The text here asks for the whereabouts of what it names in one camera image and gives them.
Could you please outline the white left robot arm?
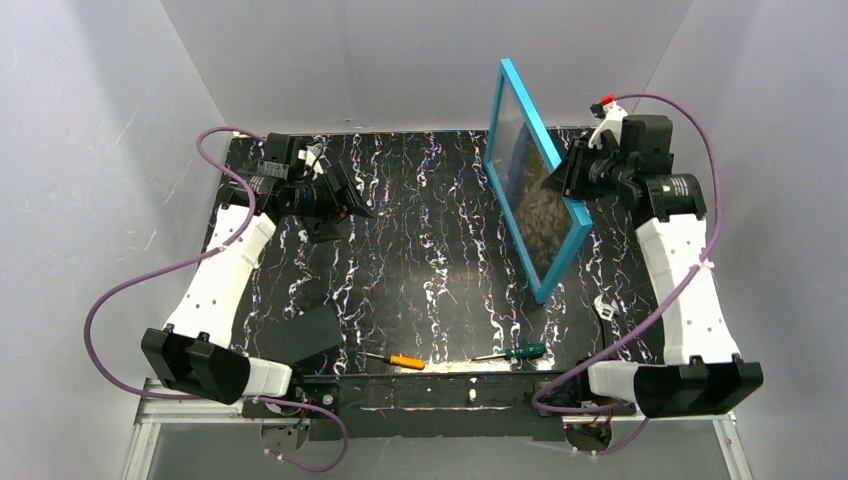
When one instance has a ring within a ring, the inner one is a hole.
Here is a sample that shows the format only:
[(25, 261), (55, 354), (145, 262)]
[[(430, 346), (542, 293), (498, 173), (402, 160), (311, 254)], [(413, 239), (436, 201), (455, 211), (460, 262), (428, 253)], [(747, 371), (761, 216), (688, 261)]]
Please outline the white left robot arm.
[(261, 162), (230, 180), (218, 208), (206, 258), (182, 300), (160, 329), (149, 328), (141, 350), (167, 388), (233, 404), (245, 397), (283, 397), (294, 376), (289, 363), (247, 357), (231, 349), (242, 295), (261, 253), (285, 217), (296, 218), (308, 240), (341, 239), (349, 216), (373, 217), (344, 164), (316, 165), (272, 175)]

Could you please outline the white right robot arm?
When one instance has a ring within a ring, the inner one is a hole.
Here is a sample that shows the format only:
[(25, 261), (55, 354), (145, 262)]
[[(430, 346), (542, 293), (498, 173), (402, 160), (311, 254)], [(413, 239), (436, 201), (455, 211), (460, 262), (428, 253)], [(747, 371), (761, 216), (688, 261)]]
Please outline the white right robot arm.
[(601, 407), (561, 407), (546, 399), (579, 377), (596, 396), (629, 402), (648, 418), (720, 415), (762, 386), (727, 326), (709, 256), (719, 230), (706, 234), (706, 206), (696, 176), (674, 174), (667, 148), (597, 149), (579, 143), (545, 180), (570, 199), (615, 196), (629, 211), (659, 304), (630, 333), (538, 390), (533, 406), (579, 415)]

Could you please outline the blue picture frame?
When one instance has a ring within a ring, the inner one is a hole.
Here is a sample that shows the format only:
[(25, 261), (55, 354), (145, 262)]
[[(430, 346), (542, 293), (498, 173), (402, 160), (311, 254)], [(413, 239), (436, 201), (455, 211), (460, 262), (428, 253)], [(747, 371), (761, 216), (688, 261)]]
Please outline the blue picture frame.
[(483, 167), (538, 304), (551, 298), (593, 226), (582, 202), (544, 187), (561, 165), (512, 60), (501, 59)]

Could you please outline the yellow handled screwdriver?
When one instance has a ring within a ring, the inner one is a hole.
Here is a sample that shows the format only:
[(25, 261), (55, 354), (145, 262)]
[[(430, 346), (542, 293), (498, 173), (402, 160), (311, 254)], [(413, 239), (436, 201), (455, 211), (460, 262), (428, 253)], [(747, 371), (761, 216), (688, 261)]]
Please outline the yellow handled screwdriver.
[(422, 371), (426, 368), (426, 363), (420, 359), (397, 355), (382, 356), (371, 352), (364, 352), (363, 355), (366, 358), (379, 360), (385, 364), (397, 366), (404, 369)]

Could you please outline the black right arm base motor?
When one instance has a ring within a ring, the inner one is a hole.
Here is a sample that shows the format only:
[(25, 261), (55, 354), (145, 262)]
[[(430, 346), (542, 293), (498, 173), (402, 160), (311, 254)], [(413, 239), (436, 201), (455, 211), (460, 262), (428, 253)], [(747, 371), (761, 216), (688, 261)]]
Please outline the black right arm base motor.
[(581, 373), (541, 396), (531, 406), (540, 417), (588, 415), (592, 418), (597, 414), (590, 410), (598, 406), (598, 400), (590, 390), (587, 374)]

